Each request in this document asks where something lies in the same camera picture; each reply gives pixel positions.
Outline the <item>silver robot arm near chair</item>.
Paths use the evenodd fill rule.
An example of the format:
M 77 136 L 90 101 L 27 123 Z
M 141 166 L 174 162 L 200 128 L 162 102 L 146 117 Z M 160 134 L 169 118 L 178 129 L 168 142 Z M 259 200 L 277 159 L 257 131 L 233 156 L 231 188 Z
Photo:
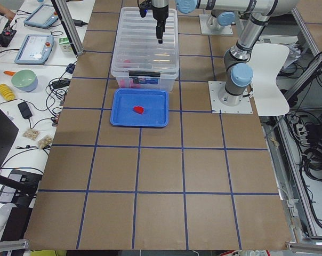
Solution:
M 250 14 L 238 41 L 224 55 L 227 81 L 218 93 L 223 104 L 236 106 L 240 103 L 244 90 L 253 78 L 252 68 L 247 62 L 270 17 L 283 15 L 297 4 L 298 1 L 176 1 L 176 9 L 184 14 L 195 9 L 240 11 Z

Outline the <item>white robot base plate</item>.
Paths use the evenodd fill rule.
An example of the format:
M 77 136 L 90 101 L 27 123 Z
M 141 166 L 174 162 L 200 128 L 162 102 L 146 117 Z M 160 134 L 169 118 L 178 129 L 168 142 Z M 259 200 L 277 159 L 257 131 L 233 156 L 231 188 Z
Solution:
M 224 81 L 208 82 L 211 108 L 217 114 L 252 114 L 252 107 L 247 90 L 242 95 L 233 96 L 226 92 Z

